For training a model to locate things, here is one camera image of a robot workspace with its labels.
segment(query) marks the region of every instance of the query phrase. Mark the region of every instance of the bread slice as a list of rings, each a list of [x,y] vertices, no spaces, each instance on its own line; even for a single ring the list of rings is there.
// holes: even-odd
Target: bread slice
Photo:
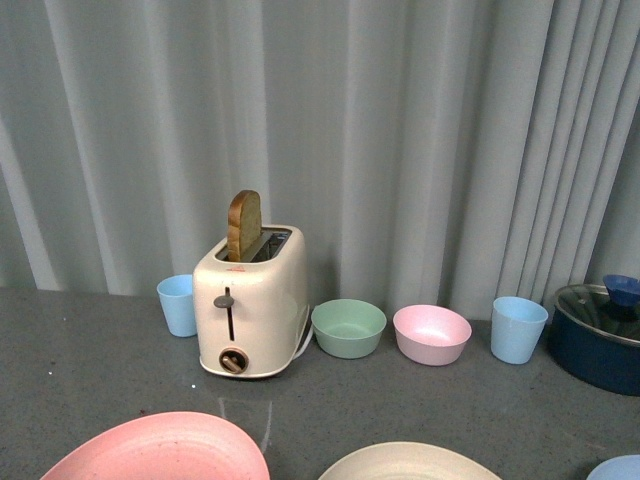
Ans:
[[[239,262],[262,233],[260,195],[253,190],[239,192],[229,207],[227,250],[230,262]]]

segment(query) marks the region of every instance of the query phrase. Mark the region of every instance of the toaster cord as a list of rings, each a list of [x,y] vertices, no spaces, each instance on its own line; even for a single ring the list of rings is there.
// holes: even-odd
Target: toaster cord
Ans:
[[[304,339],[304,343],[302,344],[302,346],[298,349],[298,351],[296,352],[296,354],[293,356],[292,360],[295,360],[296,358],[298,358],[300,355],[302,355],[304,353],[304,351],[307,349],[307,347],[309,346],[309,342],[311,342],[311,337],[313,336],[313,327],[311,325],[309,325],[309,331],[307,332],[307,338]]]

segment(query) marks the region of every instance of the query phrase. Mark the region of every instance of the cream toaster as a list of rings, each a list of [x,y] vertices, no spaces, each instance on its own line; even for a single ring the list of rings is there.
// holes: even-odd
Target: cream toaster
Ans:
[[[226,377],[262,378],[286,368],[308,329],[302,232],[264,225],[240,262],[221,240],[193,272],[200,364]]]

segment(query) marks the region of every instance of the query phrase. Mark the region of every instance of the navy pot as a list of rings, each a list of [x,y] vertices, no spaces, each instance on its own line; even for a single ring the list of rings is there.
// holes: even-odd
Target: navy pot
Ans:
[[[567,372],[596,387],[640,396],[640,305],[621,307],[604,286],[556,292],[548,349]]]

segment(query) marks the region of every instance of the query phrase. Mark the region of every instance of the kitchen counter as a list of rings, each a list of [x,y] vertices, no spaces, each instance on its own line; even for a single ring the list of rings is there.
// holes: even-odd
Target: kitchen counter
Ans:
[[[444,367],[404,357],[389,322],[368,357],[333,358],[313,340],[276,377],[248,381],[207,373],[197,338],[171,336],[155,298],[0,289],[0,478],[39,478],[111,427],[184,410],[244,429],[274,480],[317,480],[391,441],[453,450],[503,480],[584,480],[640,453],[640,397],[574,378],[544,339],[529,363],[502,363],[490,324],[472,326]]]

